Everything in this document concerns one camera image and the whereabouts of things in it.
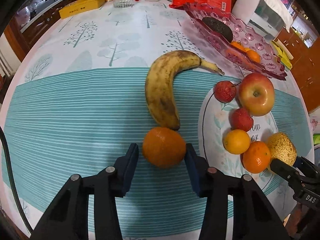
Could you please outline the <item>small yellow-orange citrus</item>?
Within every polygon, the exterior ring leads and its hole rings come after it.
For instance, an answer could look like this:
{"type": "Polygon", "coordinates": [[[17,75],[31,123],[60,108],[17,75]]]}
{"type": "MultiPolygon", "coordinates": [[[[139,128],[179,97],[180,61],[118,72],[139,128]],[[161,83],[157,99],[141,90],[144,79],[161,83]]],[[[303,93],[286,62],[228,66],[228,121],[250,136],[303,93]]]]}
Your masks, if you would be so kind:
{"type": "Polygon", "coordinates": [[[249,135],[241,129],[228,132],[222,142],[224,148],[231,154],[242,154],[248,150],[251,144],[249,135]]]}

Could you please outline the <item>small tangerine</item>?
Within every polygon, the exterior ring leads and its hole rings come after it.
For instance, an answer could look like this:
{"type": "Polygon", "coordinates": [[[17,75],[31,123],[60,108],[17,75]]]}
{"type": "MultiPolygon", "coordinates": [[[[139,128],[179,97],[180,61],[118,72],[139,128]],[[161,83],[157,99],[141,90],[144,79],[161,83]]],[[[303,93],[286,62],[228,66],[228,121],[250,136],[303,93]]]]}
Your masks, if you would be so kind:
{"type": "Polygon", "coordinates": [[[260,63],[260,55],[256,51],[250,49],[246,51],[246,54],[252,61],[260,63]]]}
{"type": "Polygon", "coordinates": [[[171,168],[178,165],[186,153],[186,142],[179,133],[166,127],[148,131],[142,144],[142,154],[152,165],[171,168]]]}

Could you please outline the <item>medium tangerine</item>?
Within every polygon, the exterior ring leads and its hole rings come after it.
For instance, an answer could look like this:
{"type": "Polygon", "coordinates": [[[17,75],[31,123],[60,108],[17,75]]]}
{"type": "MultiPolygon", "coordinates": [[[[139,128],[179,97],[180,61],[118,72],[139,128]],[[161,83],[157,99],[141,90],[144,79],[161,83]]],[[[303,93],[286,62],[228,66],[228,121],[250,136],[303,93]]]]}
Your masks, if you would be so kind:
{"type": "Polygon", "coordinates": [[[271,161],[268,146],[262,141],[254,141],[242,155],[244,168],[253,174],[263,172],[271,161]]]}

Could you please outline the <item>spotted yellow banana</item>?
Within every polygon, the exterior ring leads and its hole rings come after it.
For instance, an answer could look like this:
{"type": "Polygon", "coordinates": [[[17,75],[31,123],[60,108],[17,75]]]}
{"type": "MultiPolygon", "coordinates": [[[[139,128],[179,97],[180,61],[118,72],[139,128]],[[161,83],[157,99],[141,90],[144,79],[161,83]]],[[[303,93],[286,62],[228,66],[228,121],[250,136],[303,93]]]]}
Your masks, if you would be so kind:
{"type": "Polygon", "coordinates": [[[159,126],[174,131],[180,129],[173,91],[174,78],[180,72],[197,67],[225,74],[216,64],[187,50],[164,53],[152,63],[145,80],[145,98],[148,110],[159,126]]]}

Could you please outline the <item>dark avocado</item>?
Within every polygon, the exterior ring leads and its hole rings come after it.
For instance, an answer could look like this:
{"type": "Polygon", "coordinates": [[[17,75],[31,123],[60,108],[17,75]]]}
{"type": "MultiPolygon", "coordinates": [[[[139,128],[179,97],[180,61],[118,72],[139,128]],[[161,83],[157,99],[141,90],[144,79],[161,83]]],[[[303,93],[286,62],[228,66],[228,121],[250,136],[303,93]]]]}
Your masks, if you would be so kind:
{"type": "Polygon", "coordinates": [[[233,41],[233,33],[229,26],[213,17],[204,17],[202,22],[212,31],[221,34],[229,43],[233,41]]]}

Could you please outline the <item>teal striped table runner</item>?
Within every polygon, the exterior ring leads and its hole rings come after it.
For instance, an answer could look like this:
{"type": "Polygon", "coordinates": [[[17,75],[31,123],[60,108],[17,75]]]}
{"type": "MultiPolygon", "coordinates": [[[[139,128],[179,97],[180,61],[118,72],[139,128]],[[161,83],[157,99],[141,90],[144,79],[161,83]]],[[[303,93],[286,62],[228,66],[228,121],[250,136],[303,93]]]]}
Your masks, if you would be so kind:
{"type": "MultiPolygon", "coordinates": [[[[156,126],[145,101],[146,68],[63,73],[18,85],[4,133],[18,195],[32,226],[77,173],[95,175],[141,145],[156,126]]],[[[176,76],[180,135],[199,151],[202,103],[223,77],[188,70],[176,76]]],[[[206,200],[193,192],[184,163],[162,170],[139,158],[131,188],[116,200],[125,239],[197,239],[206,200]]]]}

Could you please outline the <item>orange tangerine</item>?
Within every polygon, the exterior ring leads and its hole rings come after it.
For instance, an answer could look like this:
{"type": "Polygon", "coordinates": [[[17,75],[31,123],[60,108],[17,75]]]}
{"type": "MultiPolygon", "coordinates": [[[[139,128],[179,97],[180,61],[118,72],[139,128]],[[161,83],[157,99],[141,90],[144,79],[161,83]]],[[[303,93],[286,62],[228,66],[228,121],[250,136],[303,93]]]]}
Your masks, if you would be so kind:
{"type": "Polygon", "coordinates": [[[246,49],[244,48],[244,46],[243,46],[241,43],[239,43],[239,42],[232,41],[232,42],[230,43],[230,45],[234,46],[235,48],[238,48],[238,49],[241,50],[241,51],[246,52],[246,49]]]}

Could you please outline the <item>yellow speckled pear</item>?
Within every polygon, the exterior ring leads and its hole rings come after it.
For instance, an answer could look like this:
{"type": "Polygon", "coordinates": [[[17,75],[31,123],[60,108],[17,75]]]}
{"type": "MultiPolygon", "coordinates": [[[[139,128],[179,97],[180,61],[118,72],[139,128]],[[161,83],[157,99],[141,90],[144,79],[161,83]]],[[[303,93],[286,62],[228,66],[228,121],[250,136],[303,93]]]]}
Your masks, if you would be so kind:
{"type": "Polygon", "coordinates": [[[279,159],[290,166],[295,163],[297,150],[285,133],[274,133],[268,137],[266,144],[270,150],[271,161],[273,159],[279,159]]]}

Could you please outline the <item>yellow flat box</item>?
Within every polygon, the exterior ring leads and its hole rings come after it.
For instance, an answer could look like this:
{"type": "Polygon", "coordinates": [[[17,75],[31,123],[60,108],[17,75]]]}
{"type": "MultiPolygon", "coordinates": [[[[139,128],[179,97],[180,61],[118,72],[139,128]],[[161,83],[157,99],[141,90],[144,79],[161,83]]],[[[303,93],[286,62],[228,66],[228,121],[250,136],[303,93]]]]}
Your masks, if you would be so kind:
{"type": "Polygon", "coordinates": [[[82,12],[98,9],[105,3],[105,0],[77,0],[69,3],[59,10],[60,18],[68,18],[82,12]]]}

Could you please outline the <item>small tangerine in bowl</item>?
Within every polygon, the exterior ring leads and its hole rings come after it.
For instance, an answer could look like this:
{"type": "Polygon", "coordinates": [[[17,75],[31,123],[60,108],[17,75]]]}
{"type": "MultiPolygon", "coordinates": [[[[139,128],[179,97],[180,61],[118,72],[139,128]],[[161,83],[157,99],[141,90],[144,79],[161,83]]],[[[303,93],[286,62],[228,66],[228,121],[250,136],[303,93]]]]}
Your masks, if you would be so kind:
{"type": "Polygon", "coordinates": [[[246,51],[246,54],[252,61],[260,63],[260,55],[256,51],[250,49],[246,51]]]}

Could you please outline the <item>white countertop appliance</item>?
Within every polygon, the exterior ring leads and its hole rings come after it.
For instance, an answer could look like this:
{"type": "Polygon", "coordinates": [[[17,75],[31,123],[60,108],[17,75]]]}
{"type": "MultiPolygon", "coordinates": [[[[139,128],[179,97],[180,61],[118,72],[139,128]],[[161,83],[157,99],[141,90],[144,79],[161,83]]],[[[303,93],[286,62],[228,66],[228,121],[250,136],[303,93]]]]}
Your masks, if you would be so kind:
{"type": "Polygon", "coordinates": [[[267,40],[277,37],[285,28],[283,20],[264,0],[236,0],[232,15],[267,40]]]}

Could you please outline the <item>white tree-print tablecloth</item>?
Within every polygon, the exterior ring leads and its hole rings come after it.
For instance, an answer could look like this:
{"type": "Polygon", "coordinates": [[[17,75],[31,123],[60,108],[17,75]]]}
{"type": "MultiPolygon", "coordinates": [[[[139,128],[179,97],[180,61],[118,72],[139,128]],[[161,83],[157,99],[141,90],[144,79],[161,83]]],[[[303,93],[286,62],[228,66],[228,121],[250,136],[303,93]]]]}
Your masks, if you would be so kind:
{"type": "MultiPolygon", "coordinates": [[[[223,80],[237,82],[242,75],[249,74],[220,57],[185,11],[168,5],[166,0],[140,1],[132,7],[116,9],[112,3],[106,3],[99,9],[59,20],[18,68],[1,107],[3,131],[16,87],[49,76],[103,68],[146,68],[148,71],[157,57],[176,49],[194,51],[216,63],[226,74],[223,80]]],[[[284,132],[296,146],[298,155],[314,161],[310,121],[293,76],[287,72],[285,81],[271,81],[276,89],[275,105],[268,118],[258,118],[251,138],[260,139],[267,131],[284,132]]]]}

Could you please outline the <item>brown wooden cabinet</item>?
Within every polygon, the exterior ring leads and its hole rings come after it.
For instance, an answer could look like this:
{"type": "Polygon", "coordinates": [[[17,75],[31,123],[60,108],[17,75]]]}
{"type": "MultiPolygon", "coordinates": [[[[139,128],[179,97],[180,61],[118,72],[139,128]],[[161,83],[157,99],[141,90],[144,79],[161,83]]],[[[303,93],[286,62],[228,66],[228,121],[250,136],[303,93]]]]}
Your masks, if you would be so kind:
{"type": "Polygon", "coordinates": [[[319,108],[319,38],[310,48],[292,29],[283,28],[277,38],[293,56],[291,73],[311,113],[319,108]]]}

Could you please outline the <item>red strawberry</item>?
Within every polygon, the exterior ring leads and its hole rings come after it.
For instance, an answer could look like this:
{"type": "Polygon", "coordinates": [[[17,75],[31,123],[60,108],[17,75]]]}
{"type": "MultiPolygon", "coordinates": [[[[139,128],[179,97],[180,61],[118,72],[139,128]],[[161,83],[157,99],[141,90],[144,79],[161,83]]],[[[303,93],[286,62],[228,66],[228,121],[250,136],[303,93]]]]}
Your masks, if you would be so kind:
{"type": "Polygon", "coordinates": [[[214,86],[214,96],[220,102],[229,103],[236,96],[236,85],[231,81],[220,81],[214,86]]]}
{"type": "Polygon", "coordinates": [[[230,124],[232,129],[248,132],[252,128],[254,120],[245,108],[239,108],[231,114],[230,124]]]}

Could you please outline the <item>red yellow apple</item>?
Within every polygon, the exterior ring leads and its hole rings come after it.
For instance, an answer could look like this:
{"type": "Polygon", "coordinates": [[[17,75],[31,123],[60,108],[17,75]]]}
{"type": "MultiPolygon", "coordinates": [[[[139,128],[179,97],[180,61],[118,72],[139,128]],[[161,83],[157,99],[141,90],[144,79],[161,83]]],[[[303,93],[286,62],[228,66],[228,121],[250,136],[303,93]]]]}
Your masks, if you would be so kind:
{"type": "Polygon", "coordinates": [[[274,86],[263,74],[251,73],[240,83],[238,98],[250,115],[263,116],[274,106],[274,86]]]}

